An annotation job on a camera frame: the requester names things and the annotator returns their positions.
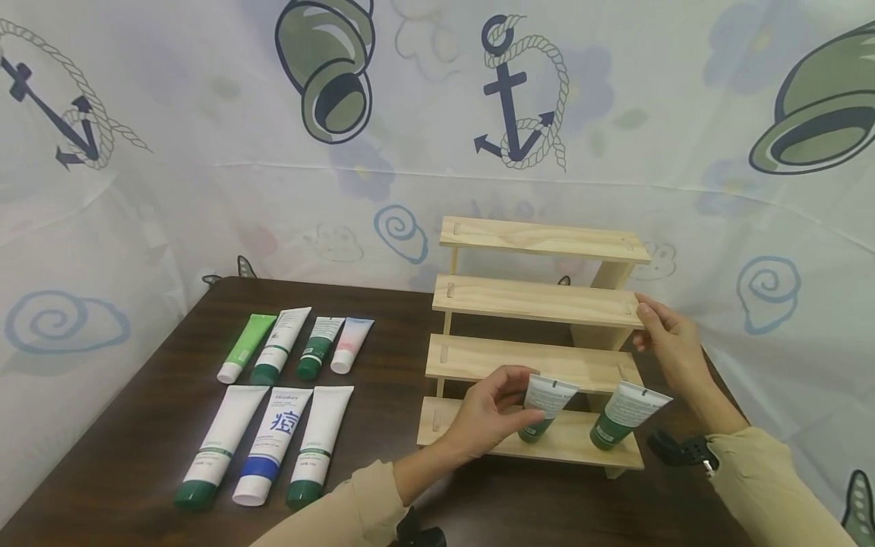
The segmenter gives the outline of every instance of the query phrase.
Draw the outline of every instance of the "printed backdrop pattern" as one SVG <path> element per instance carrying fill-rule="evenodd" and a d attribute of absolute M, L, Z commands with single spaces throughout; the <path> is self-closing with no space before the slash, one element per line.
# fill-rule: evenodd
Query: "printed backdrop pattern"
<path fill-rule="evenodd" d="M 872 59 L 859 1 L 6 0 L 0 522 L 223 277 L 430 291 L 459 214 L 637 232 L 871 545 Z"/>

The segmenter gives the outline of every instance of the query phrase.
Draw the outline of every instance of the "dark wooden table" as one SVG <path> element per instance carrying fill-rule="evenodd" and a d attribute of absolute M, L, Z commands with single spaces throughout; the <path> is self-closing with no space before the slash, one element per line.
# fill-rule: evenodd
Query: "dark wooden table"
<path fill-rule="evenodd" d="M 246 546 L 289 516 L 285 491 L 304 427 L 265 506 L 231 502 L 267 397 L 213 509 L 184 513 L 171 500 L 219 407 L 225 386 L 215 375 L 249 314 L 307 305 L 313 311 L 283 371 L 283 386 L 312 386 L 300 382 L 294 368 L 317 315 L 376 319 L 352 373 L 326 368 L 318 379 L 355 386 L 326 491 L 375 459 L 416 450 L 422 397 L 434 393 L 434 382 L 423 377 L 429 333 L 443 325 L 443 314 L 431 310 L 431 295 L 231 277 L 210 289 L 0 530 L 0 545 Z M 571 343 L 567 326 L 511 319 L 459 315 L 453 333 Z M 669 391 L 655 362 L 638 364 L 649 387 Z M 249 368 L 241 378 L 249 378 Z M 448 382 L 446 393 L 461 396 L 464 389 Z M 585 401 L 571 404 L 584 408 Z M 678 438 L 697 432 L 681 402 L 651 419 L 639 439 L 657 426 Z M 438 483 L 416 506 L 425 526 L 443 528 L 450 547 L 748 544 L 701 468 L 668 468 L 645 446 L 641 451 L 647 469 L 616 481 L 596 467 L 488 456 Z"/>

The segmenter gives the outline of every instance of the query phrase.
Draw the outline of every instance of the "chinese character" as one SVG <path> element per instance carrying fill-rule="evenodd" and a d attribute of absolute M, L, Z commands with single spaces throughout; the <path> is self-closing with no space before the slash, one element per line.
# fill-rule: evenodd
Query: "chinese character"
<path fill-rule="evenodd" d="M 279 430 L 283 433 L 289 433 L 291 435 L 291 428 L 295 427 L 295 424 L 298 422 L 298 416 L 295 415 L 294 412 L 289 410 L 288 412 L 280 412 L 274 417 L 273 424 L 270 425 L 270 429 Z"/>

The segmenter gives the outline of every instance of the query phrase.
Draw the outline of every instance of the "wooden display rack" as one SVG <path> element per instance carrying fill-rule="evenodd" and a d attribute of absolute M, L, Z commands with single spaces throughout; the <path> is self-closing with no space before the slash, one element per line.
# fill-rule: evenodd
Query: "wooden display rack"
<path fill-rule="evenodd" d="M 437 378 L 437 397 L 423 399 L 416 443 L 437 440 L 459 410 L 461 401 L 444 398 L 445 380 L 477 382 L 501 365 L 525 365 L 580 386 L 595 411 L 563 410 L 537 442 L 511 435 L 490 453 L 602 466 L 610 479 L 627 469 L 643 469 L 634 435 L 608 452 L 596 448 L 589 436 L 618 382 L 643 385 L 632 355 L 617 351 L 634 329 L 643 327 L 635 295 L 619 290 L 636 264 L 650 263 L 635 234 L 446 216 L 440 244 L 452 247 L 450 274 L 437 276 L 432 302 L 433 309 L 444 312 L 444 333 L 432 334 L 425 365 L 425 375 Z M 602 264 L 590 287 L 464 277 L 456 275 L 462 247 L 578 256 Z M 575 347 L 453 336 L 453 313 L 568 323 Z"/>

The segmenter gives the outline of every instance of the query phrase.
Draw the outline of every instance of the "beige sleeve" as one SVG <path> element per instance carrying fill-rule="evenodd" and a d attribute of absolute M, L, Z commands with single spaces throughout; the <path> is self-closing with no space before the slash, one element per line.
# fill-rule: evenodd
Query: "beige sleeve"
<path fill-rule="evenodd" d="M 386 547 L 407 515 L 392 464 L 376 461 L 264 534 L 252 547 Z"/>
<path fill-rule="evenodd" d="M 760 547 L 856 547 L 842 526 L 802 484 L 790 449 L 749 427 L 734 435 L 709 435 L 720 460 L 711 484 Z"/>

